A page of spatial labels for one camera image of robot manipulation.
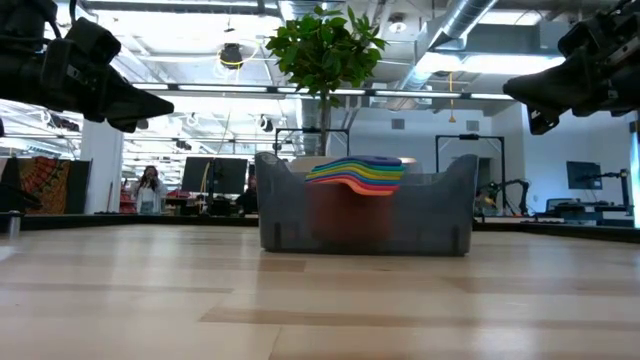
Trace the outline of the dark wall monitor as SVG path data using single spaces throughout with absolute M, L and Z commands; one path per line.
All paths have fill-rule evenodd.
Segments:
M 601 167 L 598 163 L 567 161 L 568 188 L 573 190 L 601 190 L 599 178 Z

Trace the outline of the green leafy potted tree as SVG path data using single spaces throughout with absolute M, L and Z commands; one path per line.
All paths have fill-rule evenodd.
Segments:
M 328 143 L 330 112 L 340 106 L 335 91 L 343 84 L 358 88 L 373 76 L 388 42 L 365 15 L 319 6 L 300 19 L 288 20 L 266 43 L 282 74 L 298 91 L 319 99 L 319 153 Z

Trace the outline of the green measuring cup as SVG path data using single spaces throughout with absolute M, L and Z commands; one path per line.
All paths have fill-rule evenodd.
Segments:
M 383 170 L 383 169 L 374 168 L 374 167 L 367 167 L 367 166 L 356 164 L 356 163 L 338 164 L 336 166 L 328 166 L 328 167 L 318 166 L 312 169 L 313 174 L 346 172 L 346 171 L 352 171 L 359 174 L 370 174 L 371 176 L 401 176 L 404 173 L 404 170 L 402 168 Z

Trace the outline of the black desk monitor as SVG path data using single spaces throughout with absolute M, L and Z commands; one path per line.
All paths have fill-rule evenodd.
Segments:
M 244 192 L 248 161 L 239 158 L 216 158 L 214 161 L 214 192 L 240 195 Z
M 194 193 L 207 193 L 211 166 L 214 158 L 187 157 L 181 183 L 181 190 Z

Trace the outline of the orange measuring cup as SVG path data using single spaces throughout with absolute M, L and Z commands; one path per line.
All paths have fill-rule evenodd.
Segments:
M 327 244 L 373 245 L 391 233 L 392 196 L 369 196 L 346 184 L 307 184 L 307 218 L 312 236 Z

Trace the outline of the teal measuring cup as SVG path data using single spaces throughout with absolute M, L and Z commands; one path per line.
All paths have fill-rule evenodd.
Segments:
M 374 167 L 374 168 L 379 168 L 379 169 L 383 169 L 383 170 L 400 169 L 400 168 L 402 168 L 404 170 L 403 164 L 402 164 L 402 166 L 397 166 L 397 167 L 371 166 L 371 165 L 363 164 L 363 163 L 360 163 L 360 162 L 347 161 L 346 158 L 341 158 L 341 159 L 338 159 L 336 161 L 329 162 L 327 164 L 324 164 L 323 167 L 336 166 L 338 164 L 347 164 L 347 163 L 356 163 L 356 164 L 361 164 L 361 165 L 364 165 L 364 166 L 367 166 L 367 167 Z

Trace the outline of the person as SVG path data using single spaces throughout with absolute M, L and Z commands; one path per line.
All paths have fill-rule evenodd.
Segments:
M 254 175 L 249 176 L 247 189 L 236 199 L 238 215 L 245 217 L 258 211 L 257 181 Z
M 144 169 L 139 181 L 132 187 L 136 211 L 141 215 L 160 215 L 164 211 L 167 188 L 154 166 Z

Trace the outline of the silver ceiling air duct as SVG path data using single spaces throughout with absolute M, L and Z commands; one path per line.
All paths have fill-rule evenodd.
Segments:
M 434 75 L 449 75 L 457 71 L 462 60 L 456 54 L 441 50 L 462 51 L 467 37 L 480 20 L 499 0 L 450 0 L 445 12 L 426 22 L 414 43 L 414 64 L 397 89 L 419 91 Z

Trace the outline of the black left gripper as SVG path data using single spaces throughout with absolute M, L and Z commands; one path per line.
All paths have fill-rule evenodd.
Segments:
M 148 118 L 174 112 L 171 102 L 115 78 L 110 63 L 94 63 L 74 42 L 52 39 L 42 63 L 42 105 L 90 120 L 109 119 L 111 127 L 124 133 L 146 130 Z

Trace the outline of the black panel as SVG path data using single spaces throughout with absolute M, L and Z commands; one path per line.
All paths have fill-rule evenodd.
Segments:
M 66 214 L 84 213 L 91 165 L 91 161 L 75 160 L 70 162 L 66 182 Z

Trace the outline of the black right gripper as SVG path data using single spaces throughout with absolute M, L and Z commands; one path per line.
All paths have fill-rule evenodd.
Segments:
M 588 99 L 579 114 L 608 111 L 621 116 L 640 109 L 640 0 L 619 0 L 598 11 L 608 21 L 602 56 L 577 49 L 560 65 L 509 79 L 503 93 L 534 108 L 571 108 L 583 101 L 583 56 Z M 559 124 L 557 112 L 528 108 L 529 130 L 543 135 Z

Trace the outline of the blue desk with equipment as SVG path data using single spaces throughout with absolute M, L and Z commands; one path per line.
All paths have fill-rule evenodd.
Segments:
M 583 202 L 578 198 L 548 199 L 544 212 L 536 213 L 538 222 L 559 222 L 569 225 L 634 227 L 631 205 L 607 201 Z

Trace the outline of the patterned orange wall hanging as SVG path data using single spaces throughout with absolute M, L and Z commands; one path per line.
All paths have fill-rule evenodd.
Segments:
M 22 190 L 42 204 L 39 209 L 28 209 L 28 214 L 59 215 L 65 212 L 70 165 L 69 160 L 46 157 L 18 160 Z

